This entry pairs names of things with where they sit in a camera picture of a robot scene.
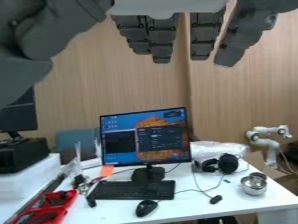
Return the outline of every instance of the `headphones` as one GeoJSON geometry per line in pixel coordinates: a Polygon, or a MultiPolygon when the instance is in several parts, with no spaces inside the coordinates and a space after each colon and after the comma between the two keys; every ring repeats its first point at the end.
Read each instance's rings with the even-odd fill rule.
{"type": "Polygon", "coordinates": [[[237,156],[225,153],[221,155],[220,159],[209,159],[204,161],[203,164],[195,161],[195,165],[197,169],[207,173],[215,173],[220,170],[224,174],[229,175],[239,169],[240,162],[237,156]]]}

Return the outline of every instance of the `table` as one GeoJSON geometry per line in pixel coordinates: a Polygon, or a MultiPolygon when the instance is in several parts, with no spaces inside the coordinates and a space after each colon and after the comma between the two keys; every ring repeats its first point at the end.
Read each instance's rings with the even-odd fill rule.
{"type": "MultiPolygon", "coordinates": [[[[171,170],[176,164],[163,165],[171,170]]],[[[132,169],[118,168],[116,171],[132,169]]],[[[239,171],[248,168],[247,162],[241,162],[239,171]]],[[[159,208],[144,218],[135,215],[140,201],[99,200],[98,207],[90,208],[84,196],[79,196],[64,219],[66,224],[82,223],[167,223],[185,220],[205,219],[220,216],[259,213],[261,224],[293,224],[298,223],[298,198],[275,180],[268,180],[268,192],[264,196],[249,196],[244,193],[240,180],[244,176],[259,170],[251,165],[249,170],[225,176],[221,186],[209,191],[209,194],[223,195],[223,201],[212,205],[209,198],[199,192],[185,192],[176,195],[175,200],[161,201],[159,208]]],[[[134,171],[115,175],[110,180],[130,180],[134,171]]],[[[90,177],[99,176],[100,167],[86,171],[90,177]]],[[[199,185],[203,189],[215,187],[221,179],[221,174],[196,174],[199,185]]],[[[197,189],[191,163],[181,164],[171,173],[167,180],[176,180],[176,191],[197,189]]],[[[66,181],[58,190],[68,190],[71,185],[66,181]]]]}

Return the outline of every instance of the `paper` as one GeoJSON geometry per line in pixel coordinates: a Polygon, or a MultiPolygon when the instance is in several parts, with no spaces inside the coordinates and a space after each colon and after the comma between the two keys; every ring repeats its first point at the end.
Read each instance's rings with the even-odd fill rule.
{"type": "Polygon", "coordinates": [[[102,173],[100,176],[102,177],[111,177],[114,175],[115,172],[115,166],[103,166],[102,167],[102,173]]]}

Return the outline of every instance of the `computer monitor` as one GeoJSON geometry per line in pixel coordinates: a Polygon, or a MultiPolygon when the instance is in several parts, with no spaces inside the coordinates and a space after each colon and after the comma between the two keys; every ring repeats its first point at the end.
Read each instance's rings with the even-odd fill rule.
{"type": "Polygon", "coordinates": [[[19,131],[38,129],[35,91],[26,94],[0,111],[0,132],[10,133],[12,138],[20,137],[19,131]]]}
{"type": "Polygon", "coordinates": [[[152,170],[155,164],[192,161],[185,107],[106,115],[100,127],[106,165],[152,170]]]}

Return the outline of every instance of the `wooden wall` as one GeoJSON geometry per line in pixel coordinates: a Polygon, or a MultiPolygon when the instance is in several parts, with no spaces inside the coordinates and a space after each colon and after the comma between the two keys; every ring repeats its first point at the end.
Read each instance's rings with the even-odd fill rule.
{"type": "Polygon", "coordinates": [[[213,65],[213,56],[189,60],[187,17],[169,65],[136,55],[108,19],[55,58],[55,69],[36,86],[40,129],[26,135],[46,136],[54,145],[58,130],[95,128],[103,114],[189,106],[189,101],[204,140],[247,142],[245,131],[256,125],[289,124],[298,135],[297,20],[298,11],[280,15],[237,66],[224,68],[213,65]]]}
{"type": "Polygon", "coordinates": [[[134,53],[111,19],[82,34],[36,85],[39,131],[24,134],[46,136],[54,146],[56,131],[95,128],[100,115],[187,106],[181,32],[169,65],[134,53]]]}

